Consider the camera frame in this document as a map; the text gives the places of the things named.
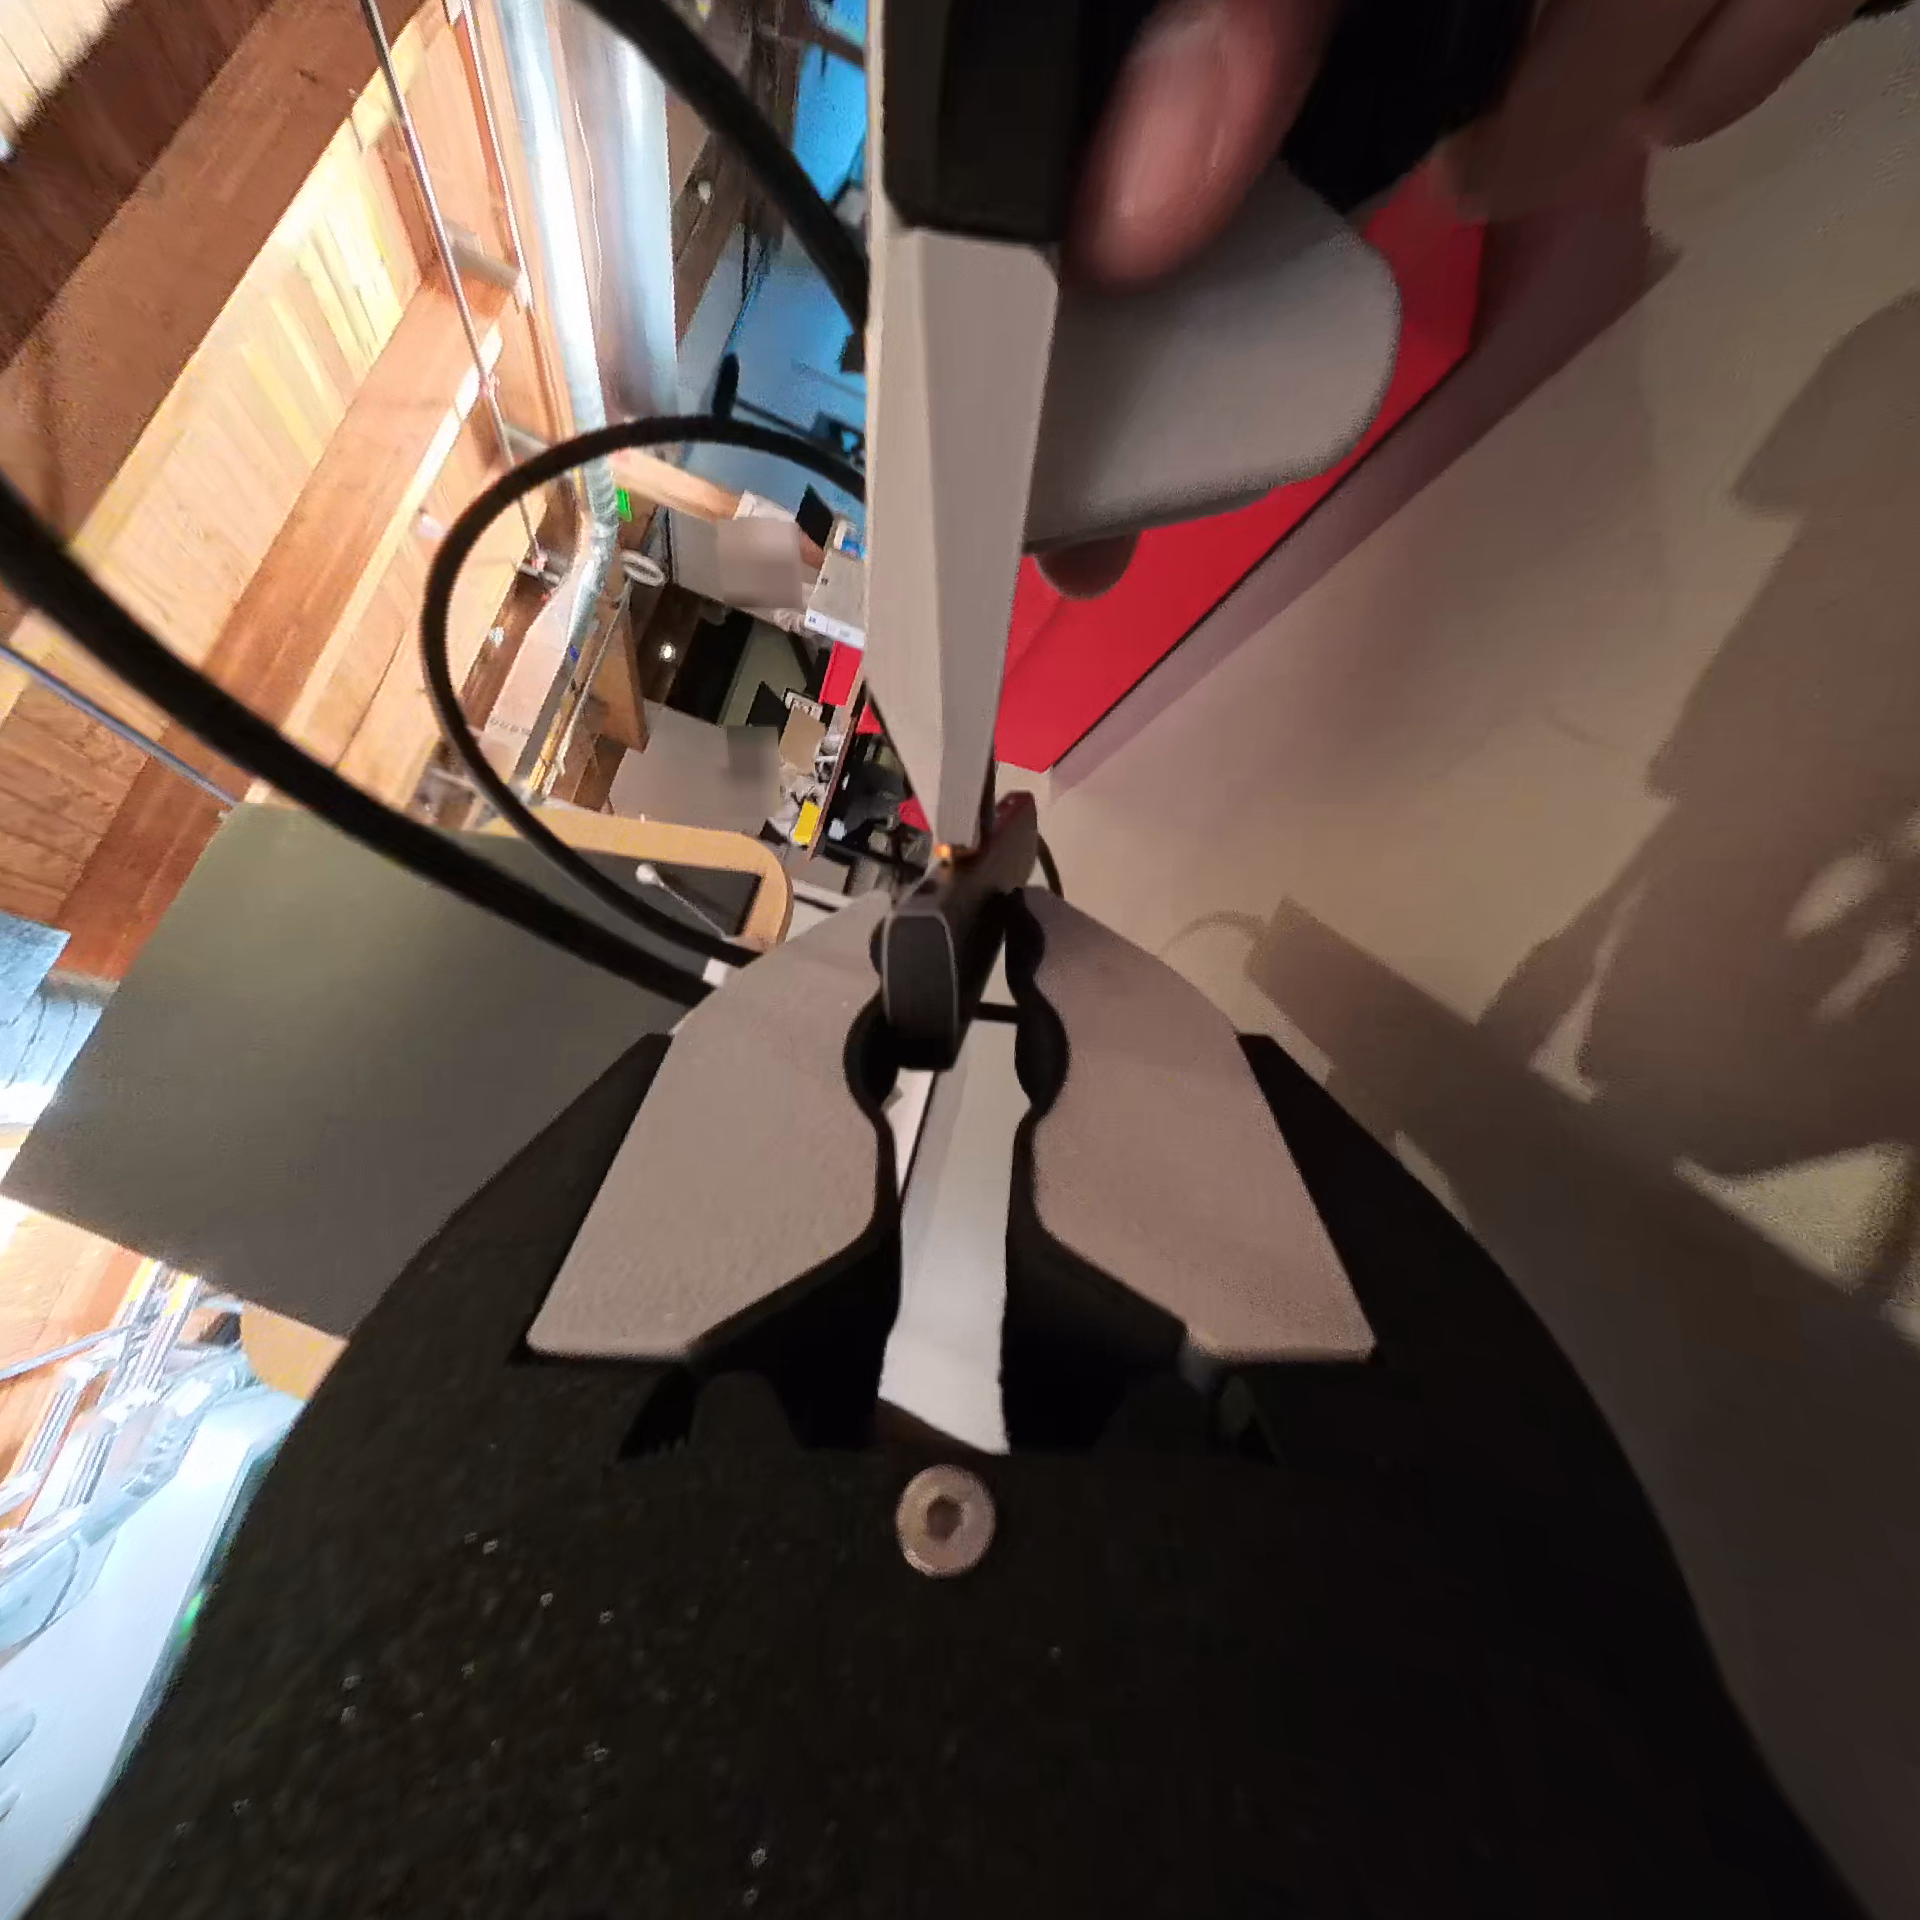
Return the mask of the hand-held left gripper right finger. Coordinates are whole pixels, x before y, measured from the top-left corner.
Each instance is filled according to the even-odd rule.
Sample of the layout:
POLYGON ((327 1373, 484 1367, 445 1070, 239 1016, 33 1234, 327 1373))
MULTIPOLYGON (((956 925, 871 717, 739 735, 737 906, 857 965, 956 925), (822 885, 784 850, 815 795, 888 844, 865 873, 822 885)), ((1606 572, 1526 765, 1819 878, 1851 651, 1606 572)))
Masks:
POLYGON ((1208 1409, 1274 1366, 1365 1366, 1379 1336, 1234 1021, 1056 893, 1007 931, 1016 1123, 1002 1414, 1019 1452, 1093 1448, 1163 1386, 1208 1409))

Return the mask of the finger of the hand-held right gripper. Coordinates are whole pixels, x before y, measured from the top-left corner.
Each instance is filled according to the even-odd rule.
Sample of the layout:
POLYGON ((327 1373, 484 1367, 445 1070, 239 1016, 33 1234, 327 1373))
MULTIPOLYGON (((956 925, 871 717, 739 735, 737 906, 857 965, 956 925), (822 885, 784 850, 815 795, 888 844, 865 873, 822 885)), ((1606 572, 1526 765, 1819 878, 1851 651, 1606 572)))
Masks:
POLYGON ((1059 277, 872 208, 869 689, 933 840, 972 850, 1023 565, 1059 277))

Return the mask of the silver air duct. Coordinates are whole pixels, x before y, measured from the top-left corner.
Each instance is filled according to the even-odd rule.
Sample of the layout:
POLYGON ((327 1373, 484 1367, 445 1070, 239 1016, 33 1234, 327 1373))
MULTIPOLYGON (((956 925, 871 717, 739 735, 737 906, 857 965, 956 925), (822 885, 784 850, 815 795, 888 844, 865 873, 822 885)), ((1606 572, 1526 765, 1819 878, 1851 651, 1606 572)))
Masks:
POLYGON ((667 87, 588 3, 495 2, 537 294, 580 438, 678 412, 667 87))

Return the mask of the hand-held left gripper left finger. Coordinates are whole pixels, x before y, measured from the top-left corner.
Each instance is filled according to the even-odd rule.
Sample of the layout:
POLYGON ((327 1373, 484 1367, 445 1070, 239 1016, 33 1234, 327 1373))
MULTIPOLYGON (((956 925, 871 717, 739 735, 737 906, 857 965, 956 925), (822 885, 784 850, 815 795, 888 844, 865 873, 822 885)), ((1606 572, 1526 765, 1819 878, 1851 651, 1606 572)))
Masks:
POLYGON ((794 1438, 863 1448, 900 1312, 900 1054, 865 895, 677 1026, 529 1328, 553 1362, 764 1380, 794 1438))

